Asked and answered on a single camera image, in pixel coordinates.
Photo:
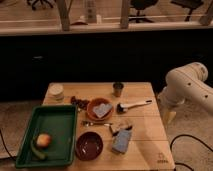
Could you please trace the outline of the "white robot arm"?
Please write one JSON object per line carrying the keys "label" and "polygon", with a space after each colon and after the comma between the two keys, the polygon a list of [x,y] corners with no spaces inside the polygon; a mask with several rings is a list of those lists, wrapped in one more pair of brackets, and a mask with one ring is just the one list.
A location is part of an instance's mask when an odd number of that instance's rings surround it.
{"label": "white robot arm", "polygon": [[166,86],[158,94],[162,105],[162,122],[168,125],[176,116],[174,109],[185,100],[193,101],[213,115],[213,88],[205,84],[206,66],[193,62],[170,70],[165,77]]}

